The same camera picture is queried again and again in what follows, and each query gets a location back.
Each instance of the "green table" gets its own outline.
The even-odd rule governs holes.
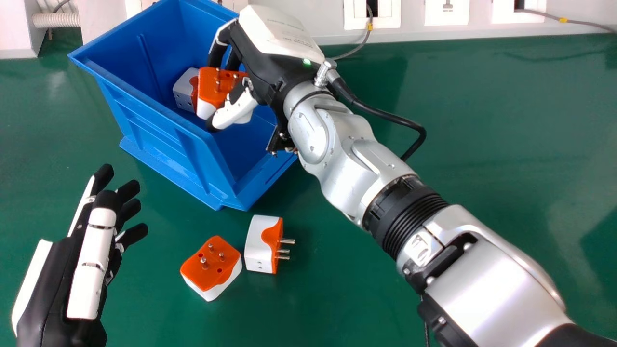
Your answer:
[[[570,316],[617,338],[617,40],[610,35],[375,44],[340,62],[365,101],[429,133],[410,163],[451,203],[536,258]],[[40,238],[65,236],[89,176],[143,187],[150,235],[126,254],[103,323],[109,346],[418,346],[419,300],[394,262],[294,165],[249,212],[214,212],[125,154],[94,79],[57,30],[40,57],[0,61],[0,343]],[[334,54],[347,48],[328,48]],[[369,117],[401,153],[411,131]],[[276,276],[243,272],[206,303],[179,269],[221,235],[242,250],[253,214],[295,238]]]

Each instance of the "silver robotic arm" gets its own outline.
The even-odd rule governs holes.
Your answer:
[[[325,198],[396,261],[423,298],[418,313],[441,345],[617,346],[573,324],[542,267],[445,202],[376,141],[333,91],[375,109],[357,102],[298,20],[251,5],[216,42],[232,47],[230,60],[244,64],[252,97],[277,116],[267,150],[297,150]]]

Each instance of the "black and white robotic hand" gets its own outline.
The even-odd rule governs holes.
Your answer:
[[[105,190],[113,176],[106,164],[90,178],[67,237],[39,241],[12,313],[18,347],[105,346],[107,287],[126,249],[148,231],[137,224],[118,233],[141,204],[135,180]]]
[[[297,153],[325,198],[396,261],[423,298],[418,313],[442,346],[617,346],[570,320],[538,263],[420,180],[405,160],[423,141],[423,128],[358,100],[299,20],[249,5],[217,32],[209,66],[220,66],[228,49],[226,69],[243,64],[250,83],[230,93],[214,113],[214,128],[246,116],[246,108],[230,107],[241,92],[252,105],[271,107],[278,126],[267,151]],[[399,158],[338,98],[420,137]]]

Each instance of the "white corrugated hose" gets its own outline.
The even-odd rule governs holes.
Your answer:
[[[32,22],[36,28],[65,28],[79,27],[77,13],[39,13],[32,15]]]

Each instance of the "blue bin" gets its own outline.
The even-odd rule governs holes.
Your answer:
[[[99,83],[122,149],[211,208],[246,211],[296,159],[265,150],[274,113],[258,106],[250,123],[209,133],[172,92],[187,68],[206,65],[217,28],[235,16],[211,0],[163,0],[68,56]]]

